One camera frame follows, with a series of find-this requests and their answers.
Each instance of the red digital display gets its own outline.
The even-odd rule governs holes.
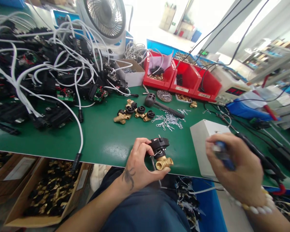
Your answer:
[[[246,91],[243,91],[243,90],[240,90],[240,89],[237,89],[237,88],[230,88],[226,91],[226,93],[230,93],[230,94],[233,94],[235,96],[240,96],[242,95],[243,93],[245,93]]]

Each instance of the person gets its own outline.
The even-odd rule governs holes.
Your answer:
[[[218,140],[227,144],[235,171],[226,169],[214,155],[212,146]],[[94,199],[57,231],[190,231],[177,202],[162,190],[148,186],[170,171],[169,167],[153,172],[146,168],[145,154],[154,155],[150,143],[146,138],[137,138],[125,169],[109,170]],[[260,160],[240,138],[231,133],[215,134],[206,140],[206,152],[219,182],[235,199],[249,206],[266,204]],[[276,207],[272,214],[256,215],[249,210],[246,214],[255,231],[290,232],[290,222]]]

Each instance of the workbench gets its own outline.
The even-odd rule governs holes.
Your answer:
[[[146,97],[142,95],[144,92],[143,87],[133,87],[130,88],[130,91],[131,93],[139,94],[138,98],[131,99],[137,102],[138,106],[143,105]],[[189,104],[177,101],[173,95],[173,100],[170,103],[166,103],[167,106],[175,110],[191,110],[185,116],[186,122],[182,121],[182,130],[174,125],[173,127],[175,129],[173,131],[170,131],[168,128],[164,131],[162,127],[156,126],[156,124],[162,121],[144,122],[141,118],[135,118],[134,115],[124,125],[114,123],[113,118],[117,116],[119,109],[124,109],[127,99],[127,97],[113,93],[106,98],[104,103],[83,109],[84,122],[82,123],[82,129],[84,134],[84,147],[81,161],[125,167],[135,138],[146,137],[153,139],[160,135],[161,137],[169,139],[170,146],[167,148],[166,154],[174,161],[174,166],[171,168],[170,173],[201,177],[190,127],[203,119],[220,124],[224,124],[224,122],[215,114],[205,112],[203,103],[198,102],[197,108],[190,108]],[[82,104],[89,105],[90,102],[83,101]],[[206,104],[206,107],[211,111],[216,111],[209,103]],[[77,115],[78,108],[73,107],[72,109]],[[165,114],[154,106],[150,110],[153,110],[156,115]],[[237,122],[232,122],[232,125],[247,135],[262,153],[273,158],[263,141],[249,133]],[[19,125],[18,129],[22,132],[19,136],[9,135],[8,133],[0,131],[0,150],[74,160],[80,147],[80,132],[75,121],[57,130],[49,129],[38,131],[30,122]],[[278,130],[290,141],[290,134],[288,132]],[[267,131],[278,141],[285,144],[282,138],[272,128],[267,129]],[[290,189],[290,173],[275,158],[273,160],[276,161],[283,173],[287,176],[284,184],[286,188]],[[145,161],[148,169],[152,170],[151,160],[145,158]],[[268,177],[264,178],[263,185],[276,186],[275,182]]]

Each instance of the red storage bin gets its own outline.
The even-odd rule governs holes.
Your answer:
[[[175,65],[177,65],[179,60],[177,59],[173,60],[175,62]],[[175,84],[176,75],[178,74],[183,75],[183,86]],[[191,64],[186,62],[180,62],[179,66],[177,67],[177,70],[174,73],[169,91],[192,97],[192,95],[198,89],[201,80],[202,77]]]
[[[160,53],[157,53],[154,51],[151,51],[151,54],[152,54],[152,56],[161,56]],[[146,86],[157,88],[157,89],[169,90],[173,76],[174,76],[175,67],[176,67],[174,61],[172,60],[171,66],[168,67],[166,70],[164,70],[163,81],[160,81],[160,80],[150,78],[147,75],[148,68],[149,68],[149,59],[150,59],[150,57],[147,57],[144,61],[145,76],[144,76],[143,84]]]
[[[193,66],[198,73],[200,74],[201,78],[203,77],[206,69],[202,69],[199,66]],[[215,99],[217,97],[217,94],[219,93],[219,90],[221,88],[220,82],[210,73],[210,71],[207,71],[204,79],[203,79],[203,90],[204,92],[200,92],[198,89],[201,87],[201,83],[198,86],[198,88],[195,90],[192,98],[208,101],[208,102],[215,102]]]

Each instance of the gray mallet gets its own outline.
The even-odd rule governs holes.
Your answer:
[[[179,118],[184,118],[185,115],[181,114],[169,107],[167,107],[166,105],[163,105],[162,103],[156,102],[156,95],[154,93],[150,93],[146,96],[145,98],[145,106],[147,107],[152,107],[154,104],[169,111],[171,114],[174,114],[175,116],[179,117]]]

